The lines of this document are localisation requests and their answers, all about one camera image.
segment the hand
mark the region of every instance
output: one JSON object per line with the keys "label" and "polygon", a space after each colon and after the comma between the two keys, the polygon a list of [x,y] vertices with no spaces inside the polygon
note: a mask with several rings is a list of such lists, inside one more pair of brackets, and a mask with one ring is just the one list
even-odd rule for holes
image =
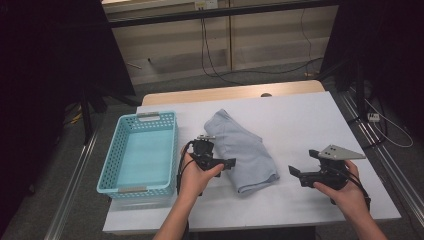
{"label": "hand", "polygon": [[[346,160],[345,163],[349,172],[359,179],[358,167],[349,160]],[[333,199],[347,220],[356,221],[369,215],[364,194],[351,181],[348,181],[346,186],[338,191],[320,182],[314,182],[314,187]]]}
{"label": "hand", "polygon": [[196,162],[190,162],[192,160],[193,158],[190,154],[185,153],[182,169],[184,169],[185,166],[186,167],[181,176],[179,195],[195,200],[197,196],[205,190],[209,180],[224,169],[224,164],[218,164],[212,169],[203,171],[199,166],[197,166]]}

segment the blue plastic basket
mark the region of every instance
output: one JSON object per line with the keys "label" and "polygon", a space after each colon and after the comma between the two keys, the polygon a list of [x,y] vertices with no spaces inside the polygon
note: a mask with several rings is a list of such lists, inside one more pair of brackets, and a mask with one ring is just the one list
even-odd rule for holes
{"label": "blue plastic basket", "polygon": [[111,198],[169,198],[175,189],[178,127],[175,112],[119,118],[97,191]]}

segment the light blue towel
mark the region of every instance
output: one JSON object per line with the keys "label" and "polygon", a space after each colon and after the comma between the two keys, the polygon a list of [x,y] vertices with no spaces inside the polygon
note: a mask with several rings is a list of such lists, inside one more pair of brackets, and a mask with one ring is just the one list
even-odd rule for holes
{"label": "light blue towel", "polygon": [[262,138],[240,126],[224,109],[205,123],[205,130],[216,137],[215,151],[220,157],[237,159],[228,174],[238,193],[257,191],[280,178]]}

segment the grey cloth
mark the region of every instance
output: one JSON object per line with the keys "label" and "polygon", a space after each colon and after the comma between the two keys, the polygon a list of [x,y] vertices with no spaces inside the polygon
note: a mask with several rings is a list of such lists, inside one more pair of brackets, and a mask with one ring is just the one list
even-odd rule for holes
{"label": "grey cloth", "polygon": [[216,137],[215,151],[220,157],[236,158],[228,174],[238,193],[257,191],[280,178],[262,138],[240,126],[225,110],[215,113],[205,130]]}

